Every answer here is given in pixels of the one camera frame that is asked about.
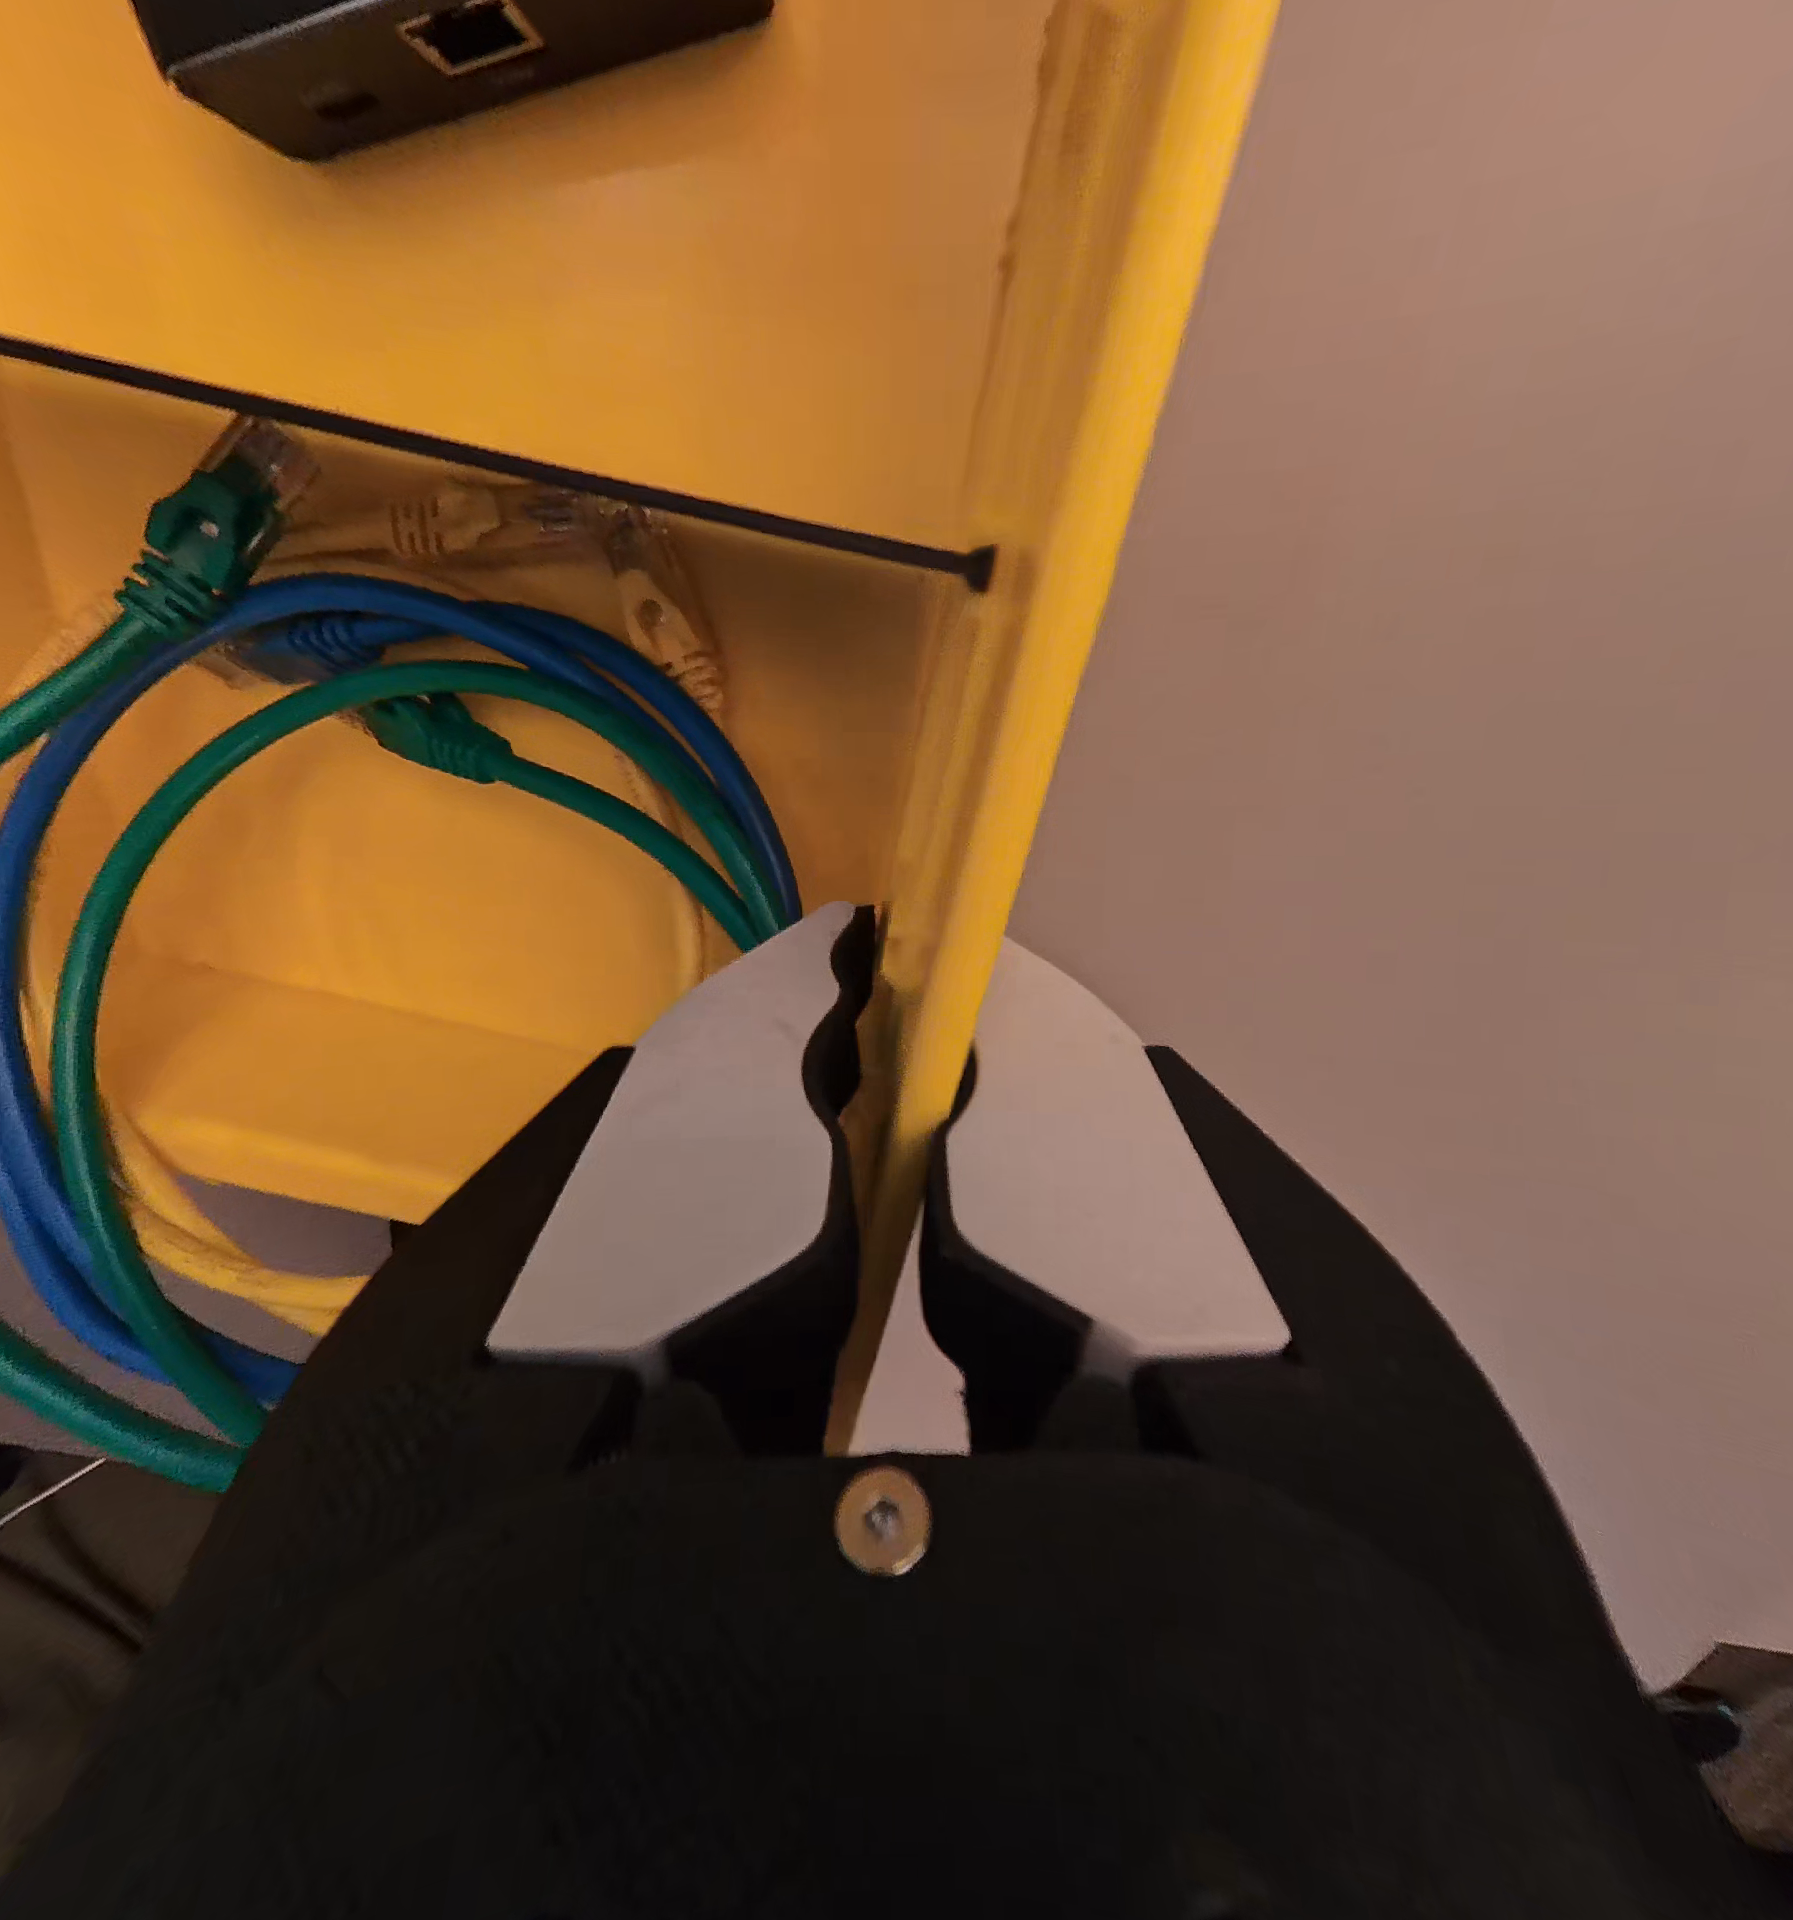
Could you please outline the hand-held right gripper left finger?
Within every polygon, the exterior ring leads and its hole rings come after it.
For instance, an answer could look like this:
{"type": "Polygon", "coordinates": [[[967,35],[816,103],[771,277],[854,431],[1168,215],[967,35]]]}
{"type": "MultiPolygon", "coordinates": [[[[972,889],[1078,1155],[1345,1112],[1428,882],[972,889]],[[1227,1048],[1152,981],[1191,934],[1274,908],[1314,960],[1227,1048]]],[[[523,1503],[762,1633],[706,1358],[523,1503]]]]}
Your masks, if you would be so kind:
{"type": "Polygon", "coordinates": [[[661,1357],[854,1222],[875,912],[831,901],[691,989],[608,1094],[490,1331],[495,1357],[661,1357]]]}

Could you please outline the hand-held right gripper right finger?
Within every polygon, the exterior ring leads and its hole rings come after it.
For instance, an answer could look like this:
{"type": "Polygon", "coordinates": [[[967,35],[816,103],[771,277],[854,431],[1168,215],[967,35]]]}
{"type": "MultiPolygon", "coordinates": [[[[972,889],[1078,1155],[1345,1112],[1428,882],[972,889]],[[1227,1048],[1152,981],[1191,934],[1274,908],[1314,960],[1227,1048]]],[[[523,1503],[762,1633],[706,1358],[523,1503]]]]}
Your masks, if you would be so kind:
{"type": "Polygon", "coordinates": [[[956,1365],[1274,1357],[1290,1327],[1134,1028],[1016,941],[934,1138],[919,1284],[956,1365]]]}

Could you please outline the yellow plastic bin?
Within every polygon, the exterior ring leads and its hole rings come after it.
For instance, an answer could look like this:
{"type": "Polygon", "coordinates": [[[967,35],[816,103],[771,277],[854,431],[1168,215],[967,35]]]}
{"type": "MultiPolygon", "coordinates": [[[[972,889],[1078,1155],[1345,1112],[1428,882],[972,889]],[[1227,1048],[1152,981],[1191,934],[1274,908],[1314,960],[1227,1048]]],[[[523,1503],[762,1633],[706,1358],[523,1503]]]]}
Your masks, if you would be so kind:
{"type": "MultiPolygon", "coordinates": [[[[0,4],[0,332],[899,540],[668,515],[807,895],[879,908],[866,1391],[1275,4],[778,4],[330,161],[0,4]]],[[[0,706],[230,413],[0,362],[0,706]]]]}

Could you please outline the dark bin divider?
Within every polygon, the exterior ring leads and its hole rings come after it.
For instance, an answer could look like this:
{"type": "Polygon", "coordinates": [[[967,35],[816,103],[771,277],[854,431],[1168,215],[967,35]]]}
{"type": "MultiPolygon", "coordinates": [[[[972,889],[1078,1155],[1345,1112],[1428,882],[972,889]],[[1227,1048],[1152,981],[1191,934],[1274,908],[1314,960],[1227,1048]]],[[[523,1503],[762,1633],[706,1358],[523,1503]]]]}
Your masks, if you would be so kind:
{"type": "Polygon", "coordinates": [[[923,540],[869,533],[798,515],[767,513],[732,501],[654,488],[580,467],[562,467],[519,452],[449,441],[376,420],[360,420],[341,410],[312,407],[303,400],[261,397],[218,381],[141,367],[114,356],[55,347],[8,332],[0,332],[0,362],[89,378],[144,397],[165,397],[226,413],[269,420],[279,426],[322,433],[348,444],[397,452],[407,459],[467,467],[545,488],[595,494],[617,505],[681,515],[691,522],[754,533],[767,540],[787,540],[871,563],[905,564],[953,578],[974,591],[987,591],[996,575],[997,546],[993,542],[983,542],[972,548],[953,548],[923,540]]]}

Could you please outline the black network switch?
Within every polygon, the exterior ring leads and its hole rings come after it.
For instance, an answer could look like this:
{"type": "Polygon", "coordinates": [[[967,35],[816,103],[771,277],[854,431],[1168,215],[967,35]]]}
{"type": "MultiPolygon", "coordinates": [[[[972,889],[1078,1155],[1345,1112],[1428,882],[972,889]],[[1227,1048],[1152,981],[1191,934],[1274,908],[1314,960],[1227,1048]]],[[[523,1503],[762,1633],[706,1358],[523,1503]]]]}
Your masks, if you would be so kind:
{"type": "Polygon", "coordinates": [[[762,26],[771,1],[136,1],[183,98],[333,160],[762,26]]]}

